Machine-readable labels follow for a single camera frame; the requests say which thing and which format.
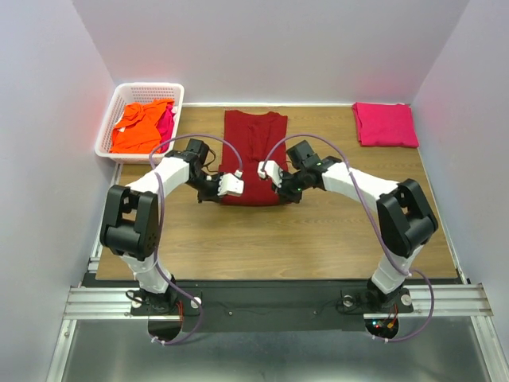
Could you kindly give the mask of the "dark red t shirt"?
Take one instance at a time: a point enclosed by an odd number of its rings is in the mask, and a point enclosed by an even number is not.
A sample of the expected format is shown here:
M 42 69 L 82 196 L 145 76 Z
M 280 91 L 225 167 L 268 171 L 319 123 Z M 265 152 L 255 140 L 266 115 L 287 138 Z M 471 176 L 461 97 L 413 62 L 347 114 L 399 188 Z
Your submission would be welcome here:
M 272 184 L 258 176 L 258 164 L 267 156 L 287 170 L 286 145 L 274 145 L 286 136 L 288 117 L 270 111 L 252 115 L 230 110 L 224 113 L 223 138 L 234 146 L 243 161 L 244 190 L 241 196 L 225 196 L 221 203 L 230 206 L 268 207 L 279 205 Z

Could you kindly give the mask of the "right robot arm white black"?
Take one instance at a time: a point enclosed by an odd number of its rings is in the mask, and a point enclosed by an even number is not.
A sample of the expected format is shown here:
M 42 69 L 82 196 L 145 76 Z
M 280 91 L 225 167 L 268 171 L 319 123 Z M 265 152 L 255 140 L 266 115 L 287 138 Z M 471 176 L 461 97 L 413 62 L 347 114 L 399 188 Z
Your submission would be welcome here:
M 305 140 L 286 151 L 294 172 L 270 159 L 258 164 L 283 203 L 299 203 L 307 189 L 337 193 L 359 202 L 374 229 L 383 257 L 367 282 L 366 301 L 385 310 L 397 298 L 411 265 L 438 230 L 437 218 L 419 183 L 382 179 L 352 168 L 345 156 L 320 158 Z

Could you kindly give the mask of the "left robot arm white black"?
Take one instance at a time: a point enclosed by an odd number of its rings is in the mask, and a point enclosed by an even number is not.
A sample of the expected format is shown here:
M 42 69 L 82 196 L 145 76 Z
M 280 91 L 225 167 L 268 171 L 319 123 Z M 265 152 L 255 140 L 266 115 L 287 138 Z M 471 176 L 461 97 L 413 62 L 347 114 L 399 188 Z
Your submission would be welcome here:
M 221 201 L 222 173 L 211 175 L 203 168 L 211 149 L 191 138 L 183 151 L 172 150 L 149 173 L 129 185 L 113 185 L 107 192 L 99 241 L 118 256 L 133 273 L 139 289 L 126 296 L 135 315 L 171 314 L 176 310 L 175 281 L 167 270 L 159 271 L 154 252 L 161 238 L 160 207 L 180 185 L 197 191 L 197 200 Z

